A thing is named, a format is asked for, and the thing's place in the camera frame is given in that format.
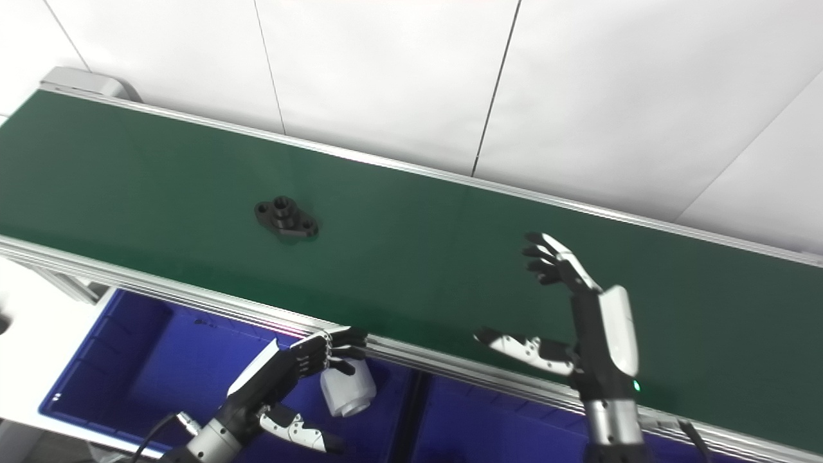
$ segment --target black metal part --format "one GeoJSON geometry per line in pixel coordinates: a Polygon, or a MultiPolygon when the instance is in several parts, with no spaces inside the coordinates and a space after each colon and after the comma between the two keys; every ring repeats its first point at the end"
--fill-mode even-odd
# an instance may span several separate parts
{"type": "Polygon", "coordinates": [[[411,374],[410,390],[400,412],[400,421],[395,432],[397,437],[389,452],[388,463],[406,463],[412,460],[417,433],[423,422],[425,403],[429,399],[431,375],[417,370],[413,370],[411,374]]]}
{"type": "Polygon", "coordinates": [[[317,235],[317,221],[297,207],[288,196],[278,196],[254,206],[254,215],[260,225],[278,235],[309,237],[317,235]]]}
{"type": "Polygon", "coordinates": [[[584,463],[652,463],[653,458],[644,443],[599,446],[589,443],[583,455],[584,463]]]}

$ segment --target white cylindrical object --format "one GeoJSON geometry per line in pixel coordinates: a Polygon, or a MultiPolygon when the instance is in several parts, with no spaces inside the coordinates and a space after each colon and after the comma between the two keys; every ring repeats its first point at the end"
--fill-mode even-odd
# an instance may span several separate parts
{"type": "Polygon", "coordinates": [[[329,368],[320,375],[320,388],[332,416],[352,416],[367,409],[377,395],[377,386],[365,360],[346,360],[355,368],[352,376],[329,368]]]}

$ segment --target metal connector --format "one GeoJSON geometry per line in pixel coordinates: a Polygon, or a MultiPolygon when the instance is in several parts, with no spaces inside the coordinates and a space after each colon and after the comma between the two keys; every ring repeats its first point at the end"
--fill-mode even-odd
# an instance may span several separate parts
{"type": "Polygon", "coordinates": [[[198,423],[197,420],[189,416],[189,414],[187,414],[186,412],[178,413],[177,420],[180,421],[180,424],[182,424],[183,427],[186,428],[186,431],[192,436],[197,436],[202,430],[202,426],[200,426],[200,423],[198,423]]]}

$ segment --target white wall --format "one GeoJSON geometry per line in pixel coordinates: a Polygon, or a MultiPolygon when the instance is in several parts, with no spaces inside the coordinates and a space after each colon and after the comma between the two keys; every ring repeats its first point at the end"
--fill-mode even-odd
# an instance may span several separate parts
{"type": "Polygon", "coordinates": [[[0,115],[58,64],[153,105],[823,253],[818,0],[2,0],[0,115]]]}

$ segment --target floor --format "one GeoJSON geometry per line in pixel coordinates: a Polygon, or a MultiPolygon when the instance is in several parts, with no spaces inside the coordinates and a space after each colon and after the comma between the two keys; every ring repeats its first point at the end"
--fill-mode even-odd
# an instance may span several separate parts
{"type": "MultiPolygon", "coordinates": [[[[117,454],[108,454],[99,447],[95,451],[95,459],[89,449],[88,443],[74,437],[63,436],[62,434],[43,432],[43,436],[31,450],[23,463],[114,463],[115,461],[125,462],[127,457],[117,459],[117,454]]],[[[151,460],[141,459],[141,463],[149,463],[151,460]]]]}

